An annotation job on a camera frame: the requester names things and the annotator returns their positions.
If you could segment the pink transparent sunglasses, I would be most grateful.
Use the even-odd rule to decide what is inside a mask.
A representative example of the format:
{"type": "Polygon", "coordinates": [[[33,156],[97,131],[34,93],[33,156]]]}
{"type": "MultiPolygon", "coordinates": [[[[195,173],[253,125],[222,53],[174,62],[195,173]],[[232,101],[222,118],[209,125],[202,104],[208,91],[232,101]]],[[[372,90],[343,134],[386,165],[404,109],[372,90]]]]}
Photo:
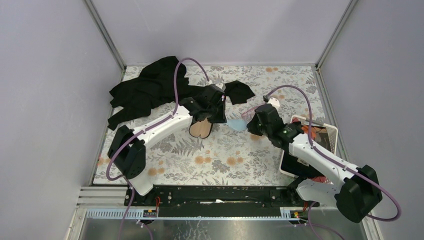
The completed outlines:
{"type": "Polygon", "coordinates": [[[255,107],[253,107],[253,108],[250,108],[250,109],[248,109],[247,111],[245,111],[245,112],[243,112],[242,114],[241,114],[241,119],[242,120],[244,120],[244,121],[246,121],[246,122],[249,122],[249,121],[251,121],[252,120],[252,118],[254,117],[254,115],[255,115],[255,107]]]}

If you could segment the black glasses case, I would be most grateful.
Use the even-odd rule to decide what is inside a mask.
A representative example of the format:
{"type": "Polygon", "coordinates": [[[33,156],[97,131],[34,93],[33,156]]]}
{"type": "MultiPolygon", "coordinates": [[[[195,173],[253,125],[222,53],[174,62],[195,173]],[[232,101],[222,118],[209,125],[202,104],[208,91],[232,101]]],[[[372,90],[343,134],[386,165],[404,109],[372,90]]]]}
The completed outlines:
{"type": "Polygon", "coordinates": [[[213,124],[205,119],[194,123],[189,128],[189,134],[194,138],[206,139],[209,137],[212,131],[213,124]]]}

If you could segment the light blue cleaning cloth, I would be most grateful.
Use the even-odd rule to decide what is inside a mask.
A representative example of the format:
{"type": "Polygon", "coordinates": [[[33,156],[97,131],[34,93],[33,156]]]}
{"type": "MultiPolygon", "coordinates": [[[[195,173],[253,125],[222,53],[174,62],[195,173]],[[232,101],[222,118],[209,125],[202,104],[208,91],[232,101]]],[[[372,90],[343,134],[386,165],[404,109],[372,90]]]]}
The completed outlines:
{"type": "Polygon", "coordinates": [[[247,122],[243,119],[228,119],[226,124],[235,131],[242,132],[247,129],[247,122]]]}

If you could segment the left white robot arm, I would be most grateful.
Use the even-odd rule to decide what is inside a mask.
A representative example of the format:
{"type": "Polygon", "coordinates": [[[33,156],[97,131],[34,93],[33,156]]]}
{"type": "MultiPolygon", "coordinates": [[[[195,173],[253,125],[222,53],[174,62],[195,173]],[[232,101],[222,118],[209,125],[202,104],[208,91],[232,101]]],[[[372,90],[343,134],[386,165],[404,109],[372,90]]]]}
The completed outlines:
{"type": "Polygon", "coordinates": [[[196,97],[179,100],[176,110],[133,129],[123,125],[116,130],[107,155],[136,191],[144,206],[155,200],[153,183],[146,168],[146,151],[169,135],[198,122],[226,123],[225,84],[210,84],[196,97]]]}

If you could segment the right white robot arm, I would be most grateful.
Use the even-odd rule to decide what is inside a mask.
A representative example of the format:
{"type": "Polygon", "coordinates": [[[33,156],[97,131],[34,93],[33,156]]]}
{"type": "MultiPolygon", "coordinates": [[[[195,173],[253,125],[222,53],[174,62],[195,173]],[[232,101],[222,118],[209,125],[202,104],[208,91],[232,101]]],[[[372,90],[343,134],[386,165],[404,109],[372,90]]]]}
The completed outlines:
{"type": "Polygon", "coordinates": [[[285,124],[272,104],[263,104],[255,109],[247,130],[266,136],[275,147],[305,161],[331,181],[331,184],[326,184],[302,180],[286,193],[291,205],[299,206],[304,201],[318,202],[336,207],[345,218],[359,223],[383,199],[377,187],[378,175],[372,167],[348,163],[310,140],[299,122],[285,124]]]}

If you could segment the floral patterned table mat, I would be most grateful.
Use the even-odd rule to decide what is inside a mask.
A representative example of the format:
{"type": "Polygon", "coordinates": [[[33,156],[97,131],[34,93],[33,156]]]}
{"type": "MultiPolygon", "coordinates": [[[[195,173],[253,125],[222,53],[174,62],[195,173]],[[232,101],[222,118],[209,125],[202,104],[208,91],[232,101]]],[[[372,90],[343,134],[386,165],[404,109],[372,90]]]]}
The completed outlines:
{"type": "MultiPolygon", "coordinates": [[[[226,103],[227,119],[263,104],[271,94],[280,102],[284,122],[294,115],[325,122],[313,66],[198,66],[187,63],[191,85],[240,81],[255,96],[247,103],[226,103]]],[[[146,151],[148,177],[155,185],[284,186],[292,178],[280,172],[282,151],[264,136],[214,124],[209,137],[196,138],[187,128],[169,135],[146,151]]]]}

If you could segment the black cloth garment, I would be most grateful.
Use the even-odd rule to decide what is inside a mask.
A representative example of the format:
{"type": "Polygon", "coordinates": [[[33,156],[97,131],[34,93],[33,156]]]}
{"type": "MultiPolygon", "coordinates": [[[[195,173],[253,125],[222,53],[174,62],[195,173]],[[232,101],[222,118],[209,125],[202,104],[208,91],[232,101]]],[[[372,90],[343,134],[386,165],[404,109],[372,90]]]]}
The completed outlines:
{"type": "MultiPolygon", "coordinates": [[[[176,56],[163,57],[144,67],[139,76],[123,81],[109,93],[112,108],[122,107],[108,121],[108,128],[115,130],[121,123],[148,117],[152,109],[175,101],[174,73],[179,60],[176,56]]],[[[181,64],[177,70],[178,99],[195,98],[203,93],[206,86],[189,85],[185,77],[187,68],[181,64]]],[[[225,83],[225,96],[233,105],[245,104],[255,94],[251,88],[238,80],[225,83]]]]}

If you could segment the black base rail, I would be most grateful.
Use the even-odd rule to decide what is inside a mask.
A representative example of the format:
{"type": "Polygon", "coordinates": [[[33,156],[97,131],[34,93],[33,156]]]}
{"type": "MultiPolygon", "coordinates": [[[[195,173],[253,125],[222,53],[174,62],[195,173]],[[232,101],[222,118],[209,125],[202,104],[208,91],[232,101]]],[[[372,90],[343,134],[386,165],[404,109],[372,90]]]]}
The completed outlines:
{"type": "Polygon", "coordinates": [[[305,211],[311,201],[284,186],[176,186],[155,185],[146,195],[126,191],[125,206],[152,207],[166,216],[276,216],[280,208],[305,211]]]}

